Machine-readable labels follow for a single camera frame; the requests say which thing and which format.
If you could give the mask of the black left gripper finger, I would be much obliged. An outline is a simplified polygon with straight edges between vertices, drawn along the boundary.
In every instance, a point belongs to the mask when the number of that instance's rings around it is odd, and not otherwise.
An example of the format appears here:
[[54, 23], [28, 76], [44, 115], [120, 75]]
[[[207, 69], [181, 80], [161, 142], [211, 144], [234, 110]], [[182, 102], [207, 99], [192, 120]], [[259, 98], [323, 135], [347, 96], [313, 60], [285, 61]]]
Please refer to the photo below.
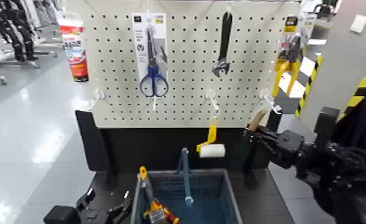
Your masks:
[[107, 212], [106, 224], [121, 224], [131, 213], [132, 198], [129, 191], [123, 196], [123, 203], [111, 208]]
[[94, 200], [96, 193], [93, 188], [88, 189], [76, 202], [77, 210], [84, 210], [89, 207], [91, 201]]

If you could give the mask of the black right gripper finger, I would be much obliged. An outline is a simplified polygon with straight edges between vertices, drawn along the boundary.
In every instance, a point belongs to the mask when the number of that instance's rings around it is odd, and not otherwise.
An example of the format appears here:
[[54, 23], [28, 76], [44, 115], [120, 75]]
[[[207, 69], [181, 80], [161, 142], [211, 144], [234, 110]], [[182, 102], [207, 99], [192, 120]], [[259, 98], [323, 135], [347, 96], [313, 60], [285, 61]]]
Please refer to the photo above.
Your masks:
[[262, 139], [269, 139], [269, 140], [276, 140], [278, 137], [278, 133], [269, 130], [267, 127], [264, 126], [257, 126], [257, 127], [249, 127], [248, 132], [251, 136], [255, 136], [257, 138]]
[[244, 137], [249, 144], [250, 157], [256, 157], [262, 153], [268, 157], [275, 154], [275, 137], [257, 132], [248, 132]]

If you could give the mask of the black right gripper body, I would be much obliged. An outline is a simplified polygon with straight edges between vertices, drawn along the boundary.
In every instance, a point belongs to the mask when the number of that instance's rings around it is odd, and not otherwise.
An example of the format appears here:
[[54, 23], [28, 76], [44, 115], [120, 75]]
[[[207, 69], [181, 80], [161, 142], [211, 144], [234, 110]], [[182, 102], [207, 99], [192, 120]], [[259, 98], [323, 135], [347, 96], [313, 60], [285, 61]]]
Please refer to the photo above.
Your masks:
[[304, 144], [304, 136], [285, 130], [277, 136], [273, 145], [271, 162], [283, 169], [289, 169], [295, 165], [299, 150]]

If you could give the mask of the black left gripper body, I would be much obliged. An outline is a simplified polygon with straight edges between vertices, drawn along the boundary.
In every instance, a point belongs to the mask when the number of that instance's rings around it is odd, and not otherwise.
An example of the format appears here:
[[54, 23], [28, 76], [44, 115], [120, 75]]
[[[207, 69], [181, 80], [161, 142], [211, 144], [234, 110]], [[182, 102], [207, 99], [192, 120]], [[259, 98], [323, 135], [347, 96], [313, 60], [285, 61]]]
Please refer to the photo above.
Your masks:
[[45, 224], [81, 224], [79, 213], [74, 207], [54, 206], [44, 217]]

